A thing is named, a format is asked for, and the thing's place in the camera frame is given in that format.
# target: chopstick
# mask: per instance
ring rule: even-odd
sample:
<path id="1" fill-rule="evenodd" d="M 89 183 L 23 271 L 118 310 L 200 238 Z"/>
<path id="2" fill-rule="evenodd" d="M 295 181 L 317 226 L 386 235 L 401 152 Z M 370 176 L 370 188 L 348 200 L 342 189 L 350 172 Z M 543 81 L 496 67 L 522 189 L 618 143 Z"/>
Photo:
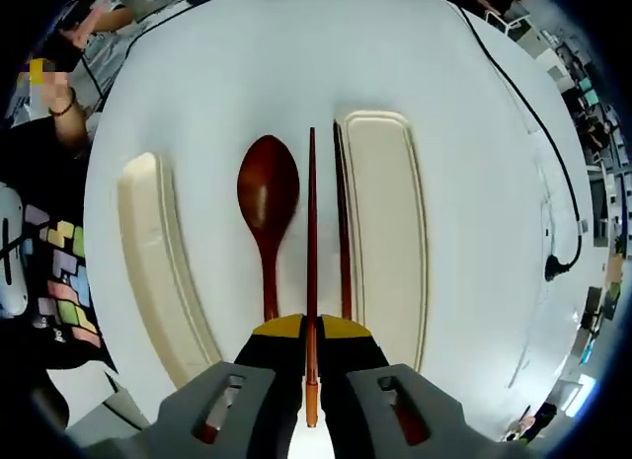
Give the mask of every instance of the chopstick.
<path id="1" fill-rule="evenodd" d="M 343 301 L 343 319 L 352 318 L 352 269 L 349 255 L 349 222 L 347 217 L 347 196 L 345 194 L 345 173 L 340 126 L 334 121 L 334 152 L 336 154 L 336 193 L 338 196 L 338 239 L 340 242 L 340 284 Z"/>
<path id="2" fill-rule="evenodd" d="M 318 248 L 316 210 L 316 137 L 309 129 L 309 184 L 307 199 L 307 372 L 305 409 L 307 426 L 318 422 L 318 358 L 316 356 L 316 317 L 318 316 Z"/>

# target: hand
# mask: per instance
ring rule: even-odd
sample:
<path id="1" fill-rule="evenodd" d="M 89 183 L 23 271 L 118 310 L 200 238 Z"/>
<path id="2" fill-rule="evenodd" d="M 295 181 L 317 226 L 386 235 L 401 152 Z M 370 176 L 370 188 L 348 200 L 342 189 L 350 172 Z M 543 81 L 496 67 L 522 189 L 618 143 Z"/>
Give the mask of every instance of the hand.
<path id="1" fill-rule="evenodd" d="M 75 47 L 83 49 L 88 43 L 90 33 L 95 29 L 97 22 L 106 11 L 106 6 L 107 3 L 103 3 L 102 5 L 96 7 L 79 26 L 70 31 L 62 30 L 60 33 L 72 42 Z"/>
<path id="2" fill-rule="evenodd" d="M 596 147 L 599 150 L 603 149 L 603 145 L 601 144 L 601 142 L 599 140 L 597 140 L 596 138 L 594 138 L 594 136 L 591 135 L 592 141 L 594 142 L 594 144 L 596 145 Z"/>
<path id="3" fill-rule="evenodd" d="M 41 99 L 53 112 L 63 112 L 72 103 L 72 90 L 67 72 L 44 72 L 42 74 Z"/>

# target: desk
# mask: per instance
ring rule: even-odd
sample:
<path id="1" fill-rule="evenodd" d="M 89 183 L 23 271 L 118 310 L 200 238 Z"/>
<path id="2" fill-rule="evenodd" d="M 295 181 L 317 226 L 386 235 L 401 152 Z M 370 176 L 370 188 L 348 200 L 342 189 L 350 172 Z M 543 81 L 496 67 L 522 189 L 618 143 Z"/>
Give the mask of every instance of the desk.
<path id="1" fill-rule="evenodd" d="M 555 137 L 591 240 L 584 157 L 557 88 L 514 42 L 472 21 Z M 145 151 L 171 161 L 198 296 L 223 358 L 232 360 L 263 322 L 259 254 L 236 197 L 242 158 L 263 134 L 285 142 L 302 182 L 279 253 L 279 311 L 305 309 L 308 128 L 314 126 L 319 312 L 340 314 L 331 128 L 335 112 L 350 106 L 400 112 L 416 134 L 430 263 L 421 372 L 492 437 L 527 405 L 537 409 L 573 344 L 574 313 L 583 310 L 593 265 L 585 243 L 573 270 L 544 283 L 550 239 L 529 139 L 537 127 L 516 102 L 462 17 L 442 0 L 215 0 L 143 37 L 105 105 L 85 209 L 99 322 L 139 409 L 155 420 L 174 386 L 127 279 L 117 211 L 125 163 Z M 555 252 L 564 262 L 575 253 L 577 224 L 555 165 Z M 396 319 L 385 322 L 397 329 Z M 386 352 L 391 362 L 401 354 Z"/>

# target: spoon bowl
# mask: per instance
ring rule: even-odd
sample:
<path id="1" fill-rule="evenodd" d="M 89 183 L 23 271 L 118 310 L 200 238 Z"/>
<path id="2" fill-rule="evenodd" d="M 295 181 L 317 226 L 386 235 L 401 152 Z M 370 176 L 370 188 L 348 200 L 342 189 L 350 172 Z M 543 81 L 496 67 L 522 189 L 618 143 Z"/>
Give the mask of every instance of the spoon bowl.
<path id="1" fill-rule="evenodd" d="M 298 170 L 287 147 L 272 135 L 259 138 L 239 169 L 237 198 L 262 259 L 266 321 L 278 317 L 277 254 L 298 192 Z"/>

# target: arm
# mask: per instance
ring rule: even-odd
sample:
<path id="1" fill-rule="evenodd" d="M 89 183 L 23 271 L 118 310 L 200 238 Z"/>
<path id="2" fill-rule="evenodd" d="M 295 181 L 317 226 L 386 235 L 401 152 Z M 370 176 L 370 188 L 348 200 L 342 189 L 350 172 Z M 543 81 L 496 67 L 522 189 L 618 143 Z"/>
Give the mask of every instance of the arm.
<path id="1" fill-rule="evenodd" d="M 94 32 L 115 32 L 134 21 L 134 15 L 126 7 L 104 13 L 96 23 Z"/>
<path id="2" fill-rule="evenodd" d="M 41 85 L 43 102 L 51 111 L 59 114 L 68 109 L 63 115 L 53 117 L 59 143 L 73 152 L 81 151 L 88 144 L 86 118 L 76 99 L 73 102 L 68 74 L 44 72 Z"/>
<path id="3" fill-rule="evenodd" d="M 490 12 L 493 12 L 494 14 L 498 15 L 499 17 L 503 16 L 503 14 L 501 12 L 499 12 L 498 10 L 496 10 L 492 6 L 492 4 L 490 2 L 488 2 L 487 0 L 474 0 L 474 1 L 477 2 L 479 5 L 482 5 L 483 7 L 485 7 Z"/>
<path id="4" fill-rule="evenodd" d="M 107 4 L 92 10 L 81 24 L 73 30 L 60 30 L 62 36 L 68 39 L 77 49 L 83 49 L 88 43 L 90 33 L 95 29 L 105 13 Z"/>
<path id="5" fill-rule="evenodd" d="M 593 135 L 591 135 L 592 141 L 594 142 L 594 144 L 599 148 L 599 150 L 603 149 L 603 145 L 601 144 L 601 142 L 599 140 L 597 140 L 596 138 L 594 138 Z"/>

